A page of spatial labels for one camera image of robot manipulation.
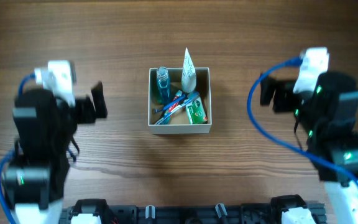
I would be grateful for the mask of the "green Dettol soap bar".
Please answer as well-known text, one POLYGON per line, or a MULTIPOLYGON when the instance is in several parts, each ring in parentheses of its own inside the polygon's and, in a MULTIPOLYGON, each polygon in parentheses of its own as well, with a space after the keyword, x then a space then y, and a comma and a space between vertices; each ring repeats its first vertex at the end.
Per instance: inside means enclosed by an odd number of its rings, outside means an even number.
POLYGON ((186 113, 190 124, 205 124, 208 122, 200 97, 186 105, 186 113))

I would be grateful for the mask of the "white lotion tube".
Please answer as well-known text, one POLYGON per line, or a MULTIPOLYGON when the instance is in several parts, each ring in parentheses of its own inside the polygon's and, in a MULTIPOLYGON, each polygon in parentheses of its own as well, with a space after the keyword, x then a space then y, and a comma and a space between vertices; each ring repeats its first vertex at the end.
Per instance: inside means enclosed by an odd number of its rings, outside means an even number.
POLYGON ((196 88, 196 70, 191 59, 188 48, 185 49, 185 56, 183 61, 181 87, 186 93, 190 93, 196 88))

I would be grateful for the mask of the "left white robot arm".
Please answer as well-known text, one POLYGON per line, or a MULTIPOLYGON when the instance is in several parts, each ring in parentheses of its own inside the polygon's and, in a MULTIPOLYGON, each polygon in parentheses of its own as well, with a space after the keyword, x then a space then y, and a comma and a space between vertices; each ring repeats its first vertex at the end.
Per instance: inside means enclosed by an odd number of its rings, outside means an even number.
POLYGON ((108 115, 103 84, 73 106, 50 90, 29 89, 16 97, 12 113, 19 137, 0 169, 1 203, 10 223, 58 223, 70 162, 76 161, 70 145, 77 127, 108 115))

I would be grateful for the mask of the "blue mouthwash bottle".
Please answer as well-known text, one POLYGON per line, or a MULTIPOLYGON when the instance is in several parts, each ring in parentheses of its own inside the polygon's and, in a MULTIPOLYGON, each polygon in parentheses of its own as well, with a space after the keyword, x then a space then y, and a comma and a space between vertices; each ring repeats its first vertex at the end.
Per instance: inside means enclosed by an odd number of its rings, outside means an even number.
POLYGON ((171 90, 170 76, 166 67, 159 67, 157 69, 157 87, 160 93, 162 104, 167 105, 170 102, 171 90))

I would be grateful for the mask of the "teal toothpaste tube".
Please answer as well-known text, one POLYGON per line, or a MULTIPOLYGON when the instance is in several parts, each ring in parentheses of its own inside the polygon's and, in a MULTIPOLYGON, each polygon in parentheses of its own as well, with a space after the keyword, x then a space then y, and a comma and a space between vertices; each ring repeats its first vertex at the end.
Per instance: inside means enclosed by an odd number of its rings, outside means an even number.
POLYGON ((183 92, 178 90, 175 93, 173 101, 168 104, 168 108, 163 112, 162 117, 158 120, 158 124, 168 124, 170 122, 170 116, 168 114, 178 106, 179 101, 182 100, 183 92))

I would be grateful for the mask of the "blue white toothbrush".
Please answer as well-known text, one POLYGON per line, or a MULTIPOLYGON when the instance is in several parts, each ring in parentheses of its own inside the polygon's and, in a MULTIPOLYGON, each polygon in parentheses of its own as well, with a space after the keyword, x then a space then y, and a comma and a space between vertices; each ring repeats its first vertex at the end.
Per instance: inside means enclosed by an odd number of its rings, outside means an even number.
POLYGON ((197 91, 194 91, 192 93, 189 93, 188 95, 186 95, 184 102, 180 105, 178 105, 177 107, 175 107, 174 110, 172 110, 168 116, 171 116, 172 114, 174 114, 175 112, 177 112, 179 109, 184 108, 186 105, 189 105, 190 103, 192 103, 193 101, 195 101, 197 99, 197 97, 199 97, 199 93, 197 91))

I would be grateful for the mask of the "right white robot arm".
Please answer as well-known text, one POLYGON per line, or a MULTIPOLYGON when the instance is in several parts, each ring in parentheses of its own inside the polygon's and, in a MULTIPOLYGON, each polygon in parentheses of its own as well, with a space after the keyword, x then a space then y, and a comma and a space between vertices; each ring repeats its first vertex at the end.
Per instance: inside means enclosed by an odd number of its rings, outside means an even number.
POLYGON ((292 111, 295 126, 308 132, 307 158, 323 182, 339 223, 358 223, 357 82, 327 71, 311 90, 293 93, 295 81, 261 76, 261 105, 292 111))

